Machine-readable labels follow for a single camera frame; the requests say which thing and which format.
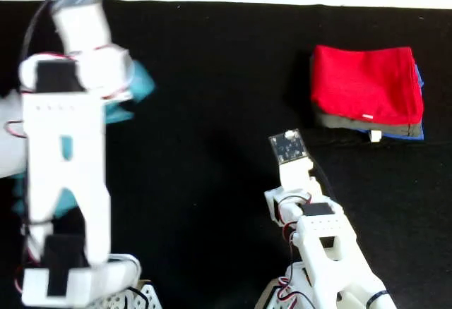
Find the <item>teal cloth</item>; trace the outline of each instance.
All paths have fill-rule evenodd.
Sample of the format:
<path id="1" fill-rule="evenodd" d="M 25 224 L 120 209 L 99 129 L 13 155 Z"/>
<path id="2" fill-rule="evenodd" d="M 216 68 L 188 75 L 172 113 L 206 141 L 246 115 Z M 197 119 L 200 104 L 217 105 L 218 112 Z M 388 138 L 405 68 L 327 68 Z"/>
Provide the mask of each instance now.
<path id="1" fill-rule="evenodd" d="M 133 101 L 139 103 L 143 101 L 154 89 L 154 80 L 149 76 L 146 69 L 138 62 L 133 61 L 133 78 L 130 84 L 130 91 L 133 96 Z M 127 121 L 133 118 L 133 113 L 124 110 L 118 102 L 112 102 L 105 106 L 105 123 L 117 123 L 122 121 Z M 62 138 L 62 148 L 63 157 L 65 159 L 70 159 L 72 157 L 72 138 L 63 137 Z M 13 194 L 17 198 L 22 198 L 23 196 L 23 179 L 25 174 L 17 174 L 12 176 L 16 179 L 16 184 L 13 190 Z M 65 215 L 69 210 L 77 207 L 77 201 L 73 193 L 68 189 L 63 189 L 56 206 L 54 216 L 60 218 Z M 23 214 L 23 201 L 19 200 L 14 206 L 13 211 L 17 214 Z"/>

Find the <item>black wire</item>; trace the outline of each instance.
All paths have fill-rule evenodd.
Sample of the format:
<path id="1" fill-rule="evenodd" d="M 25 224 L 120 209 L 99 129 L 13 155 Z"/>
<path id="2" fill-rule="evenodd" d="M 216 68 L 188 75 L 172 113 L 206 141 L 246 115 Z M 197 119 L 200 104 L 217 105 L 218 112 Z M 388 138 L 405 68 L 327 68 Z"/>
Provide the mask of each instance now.
<path id="1" fill-rule="evenodd" d="M 19 64 L 22 63 L 24 60 L 28 57 L 28 50 L 30 48 L 31 39 L 33 37 L 33 33 L 36 28 L 36 24 L 44 11 L 46 7 L 49 5 L 51 0 L 44 0 L 38 9 L 36 10 L 35 14 L 31 18 L 30 22 L 28 23 L 27 31 L 25 32 L 25 35 L 23 36 L 23 42 L 22 42 L 22 50 L 20 52 L 20 58 L 19 58 Z"/>
<path id="2" fill-rule="evenodd" d="M 132 291 L 132 292 L 134 292 L 134 293 L 136 293 L 138 296 L 140 296 L 146 303 L 144 309 L 149 309 L 149 300 L 141 291 L 139 291 L 138 289 L 135 289 L 132 286 L 128 287 L 127 289 Z"/>
<path id="3" fill-rule="evenodd" d="M 281 211 L 280 211 L 280 204 L 281 204 L 281 202 L 282 201 L 285 201 L 285 200 L 287 200 L 287 199 L 289 199 L 289 198 L 300 198 L 300 199 L 302 199 L 303 201 L 305 201 L 306 203 L 309 203 L 310 202 L 310 200 L 311 200 L 311 198 L 304 198 L 303 196 L 300 196 L 300 195 L 296 195 L 296 194 L 290 194 L 290 195 L 288 195 L 288 196 L 285 196 L 284 198 L 282 198 L 279 202 L 278 202 L 278 208 L 277 208 L 277 211 L 278 211 L 278 216 L 279 216 L 279 218 L 280 218 L 280 221 L 283 223 L 283 224 L 285 224 L 285 222 L 283 221 L 283 218 L 281 217 Z"/>
<path id="4" fill-rule="evenodd" d="M 289 240 L 289 249 L 290 249 L 290 277 L 289 280 L 287 281 L 287 283 L 285 284 L 285 286 L 280 290 L 280 291 L 284 291 L 289 285 L 290 282 L 292 281 L 292 278 L 294 276 L 294 263 L 295 263 L 295 258 L 294 258 L 294 250 L 292 247 L 292 237 L 293 237 L 293 233 L 290 235 L 290 240 Z M 309 302 L 309 304 L 311 305 L 311 307 L 313 309 L 316 309 L 316 306 L 312 303 L 312 301 L 309 299 L 309 297 L 305 294 L 302 293 L 301 291 L 292 291 L 291 293 L 288 293 L 287 295 L 284 295 L 282 297 L 279 297 L 278 293 L 276 293 L 276 297 L 278 298 L 278 300 L 280 301 L 286 301 L 288 298 L 294 296 L 294 295 L 301 295 L 303 296 L 306 301 Z"/>
<path id="5" fill-rule="evenodd" d="M 322 184 L 326 188 L 327 196 L 331 200 L 337 202 L 338 199 L 334 195 L 333 187 L 331 186 L 330 180 L 328 180 L 328 177 L 326 176 L 325 171 L 322 169 L 321 165 L 311 155 L 309 155 L 309 158 L 311 159 L 312 163 L 314 163 L 314 169 L 316 170 L 317 173 L 319 173 L 319 178 L 321 179 Z"/>

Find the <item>white plastic part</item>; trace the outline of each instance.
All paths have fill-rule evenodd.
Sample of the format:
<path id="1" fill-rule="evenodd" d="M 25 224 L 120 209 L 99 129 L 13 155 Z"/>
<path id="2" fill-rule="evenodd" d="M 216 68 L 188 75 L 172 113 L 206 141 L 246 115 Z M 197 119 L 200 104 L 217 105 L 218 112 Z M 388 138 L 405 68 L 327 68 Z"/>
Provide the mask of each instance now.
<path id="1" fill-rule="evenodd" d="M 303 263 L 294 264 L 290 290 L 304 293 L 315 309 L 363 309 L 372 296 L 386 288 L 359 249 L 356 233 L 342 207 L 322 195 L 320 185 L 309 177 L 311 168 L 312 161 L 307 157 L 281 164 L 281 187 L 265 192 L 273 221 L 280 226 L 297 222 L 292 242 Z M 308 194 L 312 195 L 310 203 L 326 203 L 333 213 L 304 215 L 298 196 L 306 198 Z M 279 205 L 282 221 L 276 218 L 276 205 Z M 333 240 L 333 245 L 324 247 L 321 238 Z M 338 293 L 342 295 L 341 301 L 337 301 Z M 275 296 L 267 308 L 286 308 L 286 303 L 281 303 Z M 296 297 L 297 302 L 289 308 L 313 309 L 303 296 Z M 385 293 L 373 301 L 371 309 L 396 309 L 396 305 Z"/>
<path id="2" fill-rule="evenodd" d="M 152 284 L 145 284 L 138 289 L 149 301 L 148 309 L 162 309 L 159 298 Z M 91 303 L 87 309 L 144 309 L 145 301 L 130 290 L 112 294 Z"/>
<path id="3" fill-rule="evenodd" d="M 381 131 L 369 131 L 370 142 L 372 143 L 380 142 L 382 136 Z"/>
<path id="4" fill-rule="evenodd" d="M 20 96 L 12 90 L 4 99 L 0 99 L 0 178 L 25 171 L 25 140 L 12 136 L 4 128 L 6 122 L 21 119 Z"/>
<path id="5" fill-rule="evenodd" d="M 129 52 L 116 45 L 76 54 L 77 76 L 81 85 L 99 96 L 128 87 L 126 64 Z"/>
<path id="6" fill-rule="evenodd" d="M 63 188 L 85 218 L 85 254 L 104 263 L 110 249 L 110 197 L 105 186 L 105 115 L 102 100 L 86 93 L 25 94 L 28 135 L 28 202 L 31 222 L 52 218 Z M 62 154 L 62 137 L 72 138 L 72 158 Z M 30 226 L 29 247 L 40 259 L 52 225 Z"/>
<path id="7" fill-rule="evenodd" d="M 313 167 L 308 157 L 296 159 L 280 165 L 280 180 L 284 190 L 306 188 L 309 182 L 309 170 Z"/>
<path id="8" fill-rule="evenodd" d="M 19 78 L 23 87 L 29 91 L 35 90 L 38 62 L 62 59 L 76 61 L 76 74 L 81 86 L 99 98 L 110 95 L 117 97 L 123 94 L 128 90 L 133 77 L 133 72 L 128 68 L 128 63 L 131 63 L 129 52 L 127 49 L 111 44 L 108 47 L 91 49 L 73 56 L 50 53 L 32 55 L 19 66 Z"/>
<path id="9" fill-rule="evenodd" d="M 339 209 L 335 207 L 335 214 L 301 216 L 293 239 L 312 284 L 312 301 L 321 309 L 336 309 L 339 292 L 348 293 L 365 305 L 375 293 L 386 290 L 371 271 L 357 245 L 356 233 Z M 333 247 L 324 248 L 321 237 L 334 237 Z M 389 295 L 384 295 L 372 308 L 396 306 Z"/>
<path id="10" fill-rule="evenodd" d="M 96 268 L 71 269 L 66 296 L 48 296 L 49 270 L 26 269 L 22 302 L 27 306 L 47 308 L 86 308 L 91 303 L 104 303 L 108 298 L 107 302 L 111 302 L 112 294 L 136 285 L 140 272 L 140 265 L 127 259 L 108 262 Z"/>
<path id="11" fill-rule="evenodd" d="M 52 14 L 64 52 L 84 52 L 111 43 L 101 1 L 60 9 Z"/>

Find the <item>perforated plate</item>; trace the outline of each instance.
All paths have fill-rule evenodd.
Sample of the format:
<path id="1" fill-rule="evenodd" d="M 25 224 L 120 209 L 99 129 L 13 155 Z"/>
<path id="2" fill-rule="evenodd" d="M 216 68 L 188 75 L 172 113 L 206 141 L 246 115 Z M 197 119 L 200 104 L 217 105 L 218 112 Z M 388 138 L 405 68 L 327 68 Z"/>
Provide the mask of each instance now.
<path id="1" fill-rule="evenodd" d="M 147 283 L 141 288 L 141 293 L 149 300 L 148 309 L 162 309 L 152 284 Z M 87 309 L 146 309 L 145 301 L 130 290 L 108 296 L 95 301 Z"/>

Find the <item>blue cloth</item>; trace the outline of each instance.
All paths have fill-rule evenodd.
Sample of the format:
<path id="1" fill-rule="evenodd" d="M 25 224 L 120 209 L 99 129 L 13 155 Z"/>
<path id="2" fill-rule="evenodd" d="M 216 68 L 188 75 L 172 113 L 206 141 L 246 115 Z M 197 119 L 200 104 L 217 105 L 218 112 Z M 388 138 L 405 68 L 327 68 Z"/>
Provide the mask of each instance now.
<path id="1" fill-rule="evenodd" d="M 133 96 L 135 103 L 143 101 L 143 99 L 148 96 L 154 89 L 154 80 L 149 76 L 146 69 L 138 62 L 133 61 L 133 77 L 130 84 L 130 91 Z M 112 102 L 105 106 L 105 123 L 116 123 L 133 118 L 133 113 L 124 110 L 118 102 Z M 65 137 L 62 138 L 62 150 L 63 157 L 65 159 L 70 159 L 72 157 L 72 138 Z M 13 194 L 17 198 L 22 198 L 23 196 L 23 179 L 25 174 L 17 174 L 12 176 L 16 179 L 16 184 L 13 189 Z M 60 218 L 65 215 L 69 210 L 77 207 L 77 201 L 73 193 L 69 189 L 63 189 L 56 206 L 54 216 Z M 19 200 L 14 206 L 13 211 L 17 214 L 23 214 L 23 201 Z"/>
<path id="2" fill-rule="evenodd" d="M 421 89 L 424 87 L 424 81 L 422 79 L 421 73 L 419 72 L 419 68 L 416 65 L 416 74 L 417 74 L 417 82 L 419 83 L 419 86 Z M 368 130 L 359 129 L 358 131 L 362 133 L 369 133 Z M 382 136 L 385 136 L 387 138 L 396 138 L 399 140 L 424 140 L 424 127 L 421 124 L 421 133 L 419 136 L 406 136 L 406 135 L 394 135 L 394 134 L 388 134 L 388 133 L 382 133 Z"/>

